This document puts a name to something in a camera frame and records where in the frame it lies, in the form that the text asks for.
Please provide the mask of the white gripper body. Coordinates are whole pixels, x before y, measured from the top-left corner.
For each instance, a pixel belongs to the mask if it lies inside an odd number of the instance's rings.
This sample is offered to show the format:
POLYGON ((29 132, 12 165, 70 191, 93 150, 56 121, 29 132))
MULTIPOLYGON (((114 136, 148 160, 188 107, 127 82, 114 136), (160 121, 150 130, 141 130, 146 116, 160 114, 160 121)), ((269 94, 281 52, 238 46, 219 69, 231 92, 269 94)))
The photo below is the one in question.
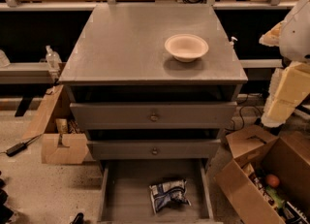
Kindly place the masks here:
POLYGON ((263 107, 263 115, 261 117, 261 121, 263 126, 269 128, 275 128, 281 125, 281 122, 276 121, 274 118, 271 117, 269 111, 271 110, 271 104, 275 98, 275 93, 280 84, 282 74, 283 70, 281 68, 276 68, 274 73, 272 74, 268 89, 268 96, 265 100, 265 104, 263 107))

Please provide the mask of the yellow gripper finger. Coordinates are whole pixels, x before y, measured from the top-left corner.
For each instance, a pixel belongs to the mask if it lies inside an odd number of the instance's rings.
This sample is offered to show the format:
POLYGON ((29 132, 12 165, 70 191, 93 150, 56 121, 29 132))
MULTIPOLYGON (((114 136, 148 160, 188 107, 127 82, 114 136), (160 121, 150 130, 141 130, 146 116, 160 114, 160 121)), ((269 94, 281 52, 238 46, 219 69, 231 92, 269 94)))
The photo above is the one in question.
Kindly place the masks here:
POLYGON ((271 117, 279 122, 285 122, 310 94, 309 64, 294 61, 282 70, 282 78, 269 111, 271 117))

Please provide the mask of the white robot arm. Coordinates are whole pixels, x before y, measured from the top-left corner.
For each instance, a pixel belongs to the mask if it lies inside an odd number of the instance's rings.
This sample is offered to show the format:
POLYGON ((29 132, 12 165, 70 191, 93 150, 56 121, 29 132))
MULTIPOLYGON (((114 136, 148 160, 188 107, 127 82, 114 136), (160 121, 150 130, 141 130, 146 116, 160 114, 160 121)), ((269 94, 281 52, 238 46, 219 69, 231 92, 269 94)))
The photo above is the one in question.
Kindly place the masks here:
POLYGON ((310 94, 310 0, 299 0, 259 43, 279 47, 282 57, 289 60, 285 69, 274 71, 263 108, 263 125, 278 127, 310 94))

